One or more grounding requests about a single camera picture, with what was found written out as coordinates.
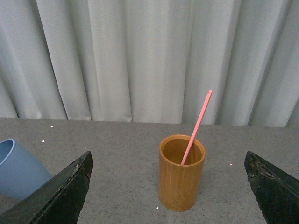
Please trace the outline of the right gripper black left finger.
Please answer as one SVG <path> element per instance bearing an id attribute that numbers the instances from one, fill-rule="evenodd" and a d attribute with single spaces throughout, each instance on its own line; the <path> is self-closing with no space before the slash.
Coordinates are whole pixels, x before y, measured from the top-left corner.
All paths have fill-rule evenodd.
<path id="1" fill-rule="evenodd" d="M 89 190 L 93 159 L 86 151 L 27 198 L 0 215 L 2 224 L 75 224 Z"/>

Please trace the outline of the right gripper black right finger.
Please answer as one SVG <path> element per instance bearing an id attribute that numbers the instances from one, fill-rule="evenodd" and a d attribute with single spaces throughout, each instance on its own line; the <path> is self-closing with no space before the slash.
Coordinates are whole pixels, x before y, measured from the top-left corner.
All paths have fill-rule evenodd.
<path id="1" fill-rule="evenodd" d="M 251 190 L 268 224 L 299 222 L 299 181 L 254 152 L 244 160 Z"/>

